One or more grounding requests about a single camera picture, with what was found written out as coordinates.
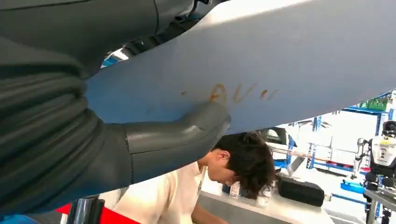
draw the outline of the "white table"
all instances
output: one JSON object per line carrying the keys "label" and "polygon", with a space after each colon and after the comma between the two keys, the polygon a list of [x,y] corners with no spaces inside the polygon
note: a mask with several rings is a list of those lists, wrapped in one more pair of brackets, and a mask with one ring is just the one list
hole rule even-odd
{"label": "white table", "polygon": [[279,195],[277,190],[274,190],[272,197],[269,200],[269,205],[264,208],[257,207],[256,200],[243,197],[238,199],[231,198],[228,194],[221,192],[221,185],[213,183],[208,179],[205,179],[204,181],[201,196],[287,223],[334,224],[323,208],[284,198]]}

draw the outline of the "black bag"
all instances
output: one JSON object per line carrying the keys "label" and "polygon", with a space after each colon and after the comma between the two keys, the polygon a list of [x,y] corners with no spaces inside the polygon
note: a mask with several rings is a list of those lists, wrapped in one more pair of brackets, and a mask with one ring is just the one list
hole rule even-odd
{"label": "black bag", "polygon": [[325,192],[318,185],[288,177],[280,177],[278,191],[282,197],[318,207],[323,205],[325,199]]}

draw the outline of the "red object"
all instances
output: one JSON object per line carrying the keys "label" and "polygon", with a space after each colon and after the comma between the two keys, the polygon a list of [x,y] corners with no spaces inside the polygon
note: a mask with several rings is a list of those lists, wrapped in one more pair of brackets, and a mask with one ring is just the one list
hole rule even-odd
{"label": "red object", "polygon": [[[69,214],[70,204],[67,204],[59,209],[57,212]],[[100,217],[100,224],[140,224],[125,216],[118,214],[117,212],[111,211],[110,209],[103,208],[102,216]]]}

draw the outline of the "white t-shirt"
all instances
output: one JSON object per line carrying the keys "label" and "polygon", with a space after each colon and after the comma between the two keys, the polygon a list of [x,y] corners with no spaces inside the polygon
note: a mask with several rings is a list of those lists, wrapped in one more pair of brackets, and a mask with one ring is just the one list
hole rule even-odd
{"label": "white t-shirt", "polygon": [[131,185],[114,211],[142,224],[192,224],[203,176],[194,162]]}

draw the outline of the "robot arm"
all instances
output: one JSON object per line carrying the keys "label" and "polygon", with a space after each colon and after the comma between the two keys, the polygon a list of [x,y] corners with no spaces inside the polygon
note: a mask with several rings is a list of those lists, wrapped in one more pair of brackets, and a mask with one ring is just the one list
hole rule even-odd
{"label": "robot arm", "polygon": [[52,210],[122,188],[187,165],[214,146],[230,122],[218,104],[170,123],[104,124],[84,97],[83,79],[106,52],[165,28],[190,4],[0,4],[0,214]]}
{"label": "robot arm", "polygon": [[359,138],[357,145],[357,151],[355,153],[355,161],[354,161],[354,170],[352,172],[351,179],[354,179],[357,177],[357,175],[360,172],[360,167],[361,167],[361,162],[364,156],[366,156],[366,153],[364,152],[364,146],[367,144],[367,140],[363,138]]}

